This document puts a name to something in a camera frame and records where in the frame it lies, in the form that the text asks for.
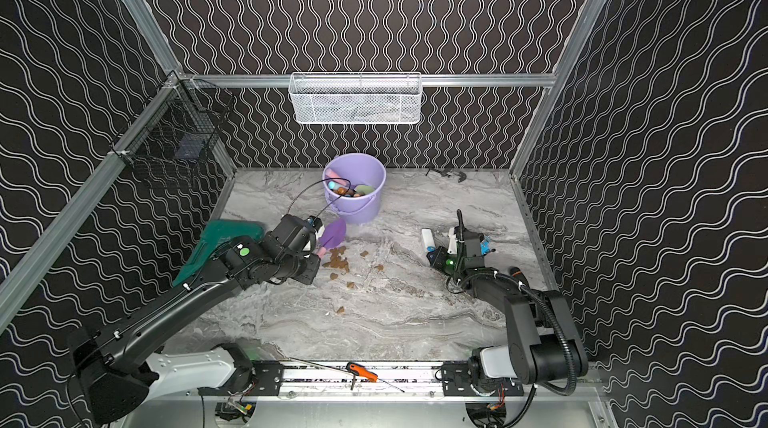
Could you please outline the white brush blue handle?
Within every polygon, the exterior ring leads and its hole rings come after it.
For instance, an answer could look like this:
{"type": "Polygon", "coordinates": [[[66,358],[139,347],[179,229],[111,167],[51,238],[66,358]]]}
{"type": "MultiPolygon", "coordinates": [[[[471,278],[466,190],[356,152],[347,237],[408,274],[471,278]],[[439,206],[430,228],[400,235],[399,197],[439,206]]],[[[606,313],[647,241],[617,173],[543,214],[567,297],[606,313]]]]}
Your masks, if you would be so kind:
{"type": "Polygon", "coordinates": [[[421,241],[422,241],[423,250],[426,253],[429,253],[436,249],[436,244],[435,244],[433,232],[431,229],[423,228],[421,230],[421,241]]]}

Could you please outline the small purple trowel pink handle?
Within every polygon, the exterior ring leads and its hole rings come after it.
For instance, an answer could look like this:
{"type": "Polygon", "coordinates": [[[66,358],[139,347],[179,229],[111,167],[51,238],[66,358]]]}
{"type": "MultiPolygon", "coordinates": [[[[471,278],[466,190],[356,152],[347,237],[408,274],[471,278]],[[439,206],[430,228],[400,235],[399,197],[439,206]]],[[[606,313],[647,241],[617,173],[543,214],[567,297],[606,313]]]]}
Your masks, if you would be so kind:
{"type": "Polygon", "coordinates": [[[323,258],[328,251],[339,247],[344,242],[346,231],[347,223],[342,218],[327,225],[317,241],[316,255],[323,258]]]}

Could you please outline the light green trowel wooden handle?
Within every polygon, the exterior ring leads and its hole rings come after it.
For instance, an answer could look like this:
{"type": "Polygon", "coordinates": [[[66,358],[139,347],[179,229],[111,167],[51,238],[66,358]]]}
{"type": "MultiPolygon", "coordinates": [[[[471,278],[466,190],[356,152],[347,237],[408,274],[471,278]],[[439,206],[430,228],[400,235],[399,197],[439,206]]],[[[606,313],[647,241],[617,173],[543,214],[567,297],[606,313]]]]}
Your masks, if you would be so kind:
{"type": "Polygon", "coordinates": [[[375,192],[375,188],[372,187],[372,186],[369,186],[369,185],[360,184],[360,185],[357,185],[354,188],[354,191],[356,193],[358,193],[358,195],[367,196],[367,195],[370,195],[370,194],[374,193],[375,192]]]}

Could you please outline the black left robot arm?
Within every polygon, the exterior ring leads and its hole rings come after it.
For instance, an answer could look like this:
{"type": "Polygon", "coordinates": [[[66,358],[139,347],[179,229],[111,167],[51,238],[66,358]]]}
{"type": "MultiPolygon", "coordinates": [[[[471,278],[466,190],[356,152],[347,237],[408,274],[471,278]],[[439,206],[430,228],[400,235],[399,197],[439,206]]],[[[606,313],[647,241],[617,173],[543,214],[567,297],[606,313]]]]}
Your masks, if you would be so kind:
{"type": "Polygon", "coordinates": [[[73,331],[68,338],[73,371],[65,384],[83,394],[87,410],[74,413],[78,420],[109,424],[166,393],[248,389],[253,363],[235,343],[180,357],[160,350],[202,314],[254,285],[289,279],[311,284],[320,265],[315,250],[322,230],[317,215],[286,214],[259,240],[241,235],[220,244],[194,274],[136,312],[73,331]]]}

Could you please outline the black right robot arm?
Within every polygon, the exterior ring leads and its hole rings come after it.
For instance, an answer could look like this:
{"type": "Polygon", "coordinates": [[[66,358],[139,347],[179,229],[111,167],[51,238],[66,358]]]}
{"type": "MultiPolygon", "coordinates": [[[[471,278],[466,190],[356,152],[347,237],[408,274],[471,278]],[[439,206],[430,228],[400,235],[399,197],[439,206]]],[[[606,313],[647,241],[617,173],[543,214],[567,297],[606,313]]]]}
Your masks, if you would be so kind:
{"type": "Polygon", "coordinates": [[[429,243],[428,265],[446,276],[449,293],[468,294],[505,318],[505,343],[471,355],[473,379],[483,383],[509,378],[559,396],[572,395],[589,363],[562,294],[532,288],[519,271],[505,273],[487,266],[479,233],[456,231],[454,240],[454,251],[429,243]]]}

